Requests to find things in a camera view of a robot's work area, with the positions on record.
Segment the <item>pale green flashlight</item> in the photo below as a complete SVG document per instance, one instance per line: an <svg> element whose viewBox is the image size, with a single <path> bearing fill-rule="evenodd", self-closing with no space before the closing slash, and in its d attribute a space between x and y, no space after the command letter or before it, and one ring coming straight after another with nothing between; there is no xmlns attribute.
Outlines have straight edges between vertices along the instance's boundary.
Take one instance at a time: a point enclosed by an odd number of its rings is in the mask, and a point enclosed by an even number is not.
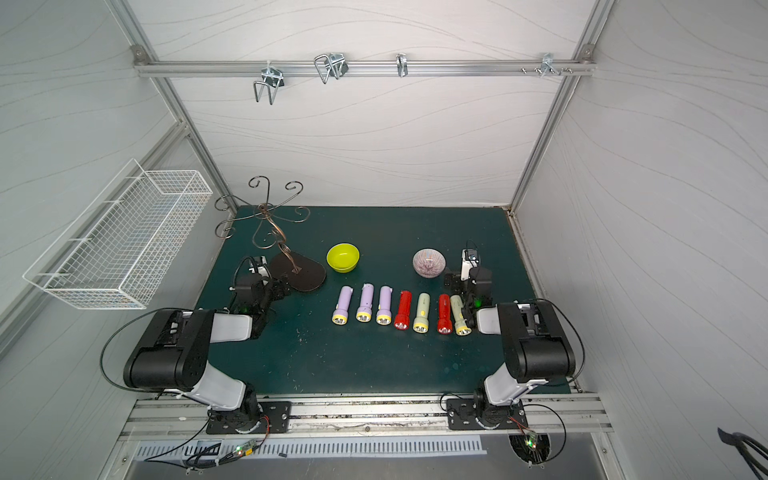
<svg viewBox="0 0 768 480"><path fill-rule="evenodd" d="M429 331L429 311L431 297L428 293L422 292L417 300L416 316L413 323L413 330L419 334L426 334Z"/></svg>
<svg viewBox="0 0 768 480"><path fill-rule="evenodd" d="M460 295L450 296L451 312L454 320L454 331L458 336L468 336L472 330L464 315L464 302Z"/></svg>

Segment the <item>red flashlight horizontal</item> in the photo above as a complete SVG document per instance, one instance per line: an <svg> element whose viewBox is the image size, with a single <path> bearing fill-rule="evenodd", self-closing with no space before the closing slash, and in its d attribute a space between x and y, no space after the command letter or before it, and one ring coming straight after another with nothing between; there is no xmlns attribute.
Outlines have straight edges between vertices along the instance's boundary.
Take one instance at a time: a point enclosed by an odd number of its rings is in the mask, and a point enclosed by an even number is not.
<svg viewBox="0 0 768 480"><path fill-rule="evenodd" d="M442 335L450 335L453 332L451 301L447 294L441 294L438 299L437 331Z"/></svg>

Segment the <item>red flashlight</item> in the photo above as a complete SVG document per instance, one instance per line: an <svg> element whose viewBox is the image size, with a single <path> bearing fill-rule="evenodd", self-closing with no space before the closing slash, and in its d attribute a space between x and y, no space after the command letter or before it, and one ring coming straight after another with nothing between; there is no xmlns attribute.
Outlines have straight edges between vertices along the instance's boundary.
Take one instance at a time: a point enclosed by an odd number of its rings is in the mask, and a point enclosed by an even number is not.
<svg viewBox="0 0 768 480"><path fill-rule="evenodd" d="M397 330L407 330L410 327L412 293L408 290L400 292L398 309L394 318L394 327Z"/></svg>

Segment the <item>purple flashlight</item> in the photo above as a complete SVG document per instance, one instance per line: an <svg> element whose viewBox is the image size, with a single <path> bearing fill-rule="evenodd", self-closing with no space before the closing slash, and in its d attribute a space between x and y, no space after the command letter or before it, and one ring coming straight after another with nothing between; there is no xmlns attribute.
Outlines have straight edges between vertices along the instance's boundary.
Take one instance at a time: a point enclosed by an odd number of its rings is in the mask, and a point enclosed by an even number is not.
<svg viewBox="0 0 768 480"><path fill-rule="evenodd" d="M350 286L343 286L340 290L337 303L332 315L332 322L335 325L343 326L348 322L349 306L351 303L354 289Z"/></svg>
<svg viewBox="0 0 768 480"><path fill-rule="evenodd" d="M388 285L382 286L379 292L376 322L381 326L390 325L392 322L392 292L393 289Z"/></svg>
<svg viewBox="0 0 768 480"><path fill-rule="evenodd" d="M360 304L356 312L356 320L362 323L370 322L372 319L372 307L375 287L373 284L365 283L362 287Z"/></svg>

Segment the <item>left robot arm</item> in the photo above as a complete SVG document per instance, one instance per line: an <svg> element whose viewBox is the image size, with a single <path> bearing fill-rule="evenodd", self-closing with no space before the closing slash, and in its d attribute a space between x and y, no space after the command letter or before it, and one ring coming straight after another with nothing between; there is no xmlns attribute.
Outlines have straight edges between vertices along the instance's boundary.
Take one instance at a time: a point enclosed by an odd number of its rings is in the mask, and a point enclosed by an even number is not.
<svg viewBox="0 0 768 480"><path fill-rule="evenodd" d="M227 311L162 308L154 311L123 369L125 386L149 392L175 392L216 412L258 406L254 388L214 367L210 346L257 339L272 304L290 294L285 274L275 275L263 257L241 263L234 276L233 305Z"/></svg>

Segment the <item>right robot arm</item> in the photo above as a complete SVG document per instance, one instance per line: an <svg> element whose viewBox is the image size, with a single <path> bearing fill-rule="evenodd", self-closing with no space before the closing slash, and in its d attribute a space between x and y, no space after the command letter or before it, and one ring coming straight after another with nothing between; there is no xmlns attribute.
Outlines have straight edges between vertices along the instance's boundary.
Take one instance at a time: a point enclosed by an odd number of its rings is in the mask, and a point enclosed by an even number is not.
<svg viewBox="0 0 768 480"><path fill-rule="evenodd" d="M548 299L493 304L492 272L482 266L444 275L455 331L501 339L503 362L477 391L477 405L507 407L554 380L577 373L577 359L561 324L566 316Z"/></svg>

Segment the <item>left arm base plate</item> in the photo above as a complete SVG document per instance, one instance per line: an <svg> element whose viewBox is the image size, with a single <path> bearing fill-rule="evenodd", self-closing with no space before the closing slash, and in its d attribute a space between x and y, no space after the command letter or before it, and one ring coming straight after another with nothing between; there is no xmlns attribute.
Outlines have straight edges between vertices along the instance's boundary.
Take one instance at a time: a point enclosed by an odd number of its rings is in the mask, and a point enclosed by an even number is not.
<svg viewBox="0 0 768 480"><path fill-rule="evenodd" d="M205 432L209 435L286 433L291 407L288 401L266 401L232 411L212 410Z"/></svg>

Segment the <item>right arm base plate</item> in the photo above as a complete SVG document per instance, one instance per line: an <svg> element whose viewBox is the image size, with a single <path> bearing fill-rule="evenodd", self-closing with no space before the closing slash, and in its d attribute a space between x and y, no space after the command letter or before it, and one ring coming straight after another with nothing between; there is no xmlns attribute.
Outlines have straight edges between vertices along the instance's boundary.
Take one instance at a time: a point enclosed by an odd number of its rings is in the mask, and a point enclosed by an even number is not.
<svg viewBox="0 0 768 480"><path fill-rule="evenodd" d="M527 430L529 425L523 409L511 406L477 404L474 400L449 398L442 402L452 431L469 430Z"/></svg>

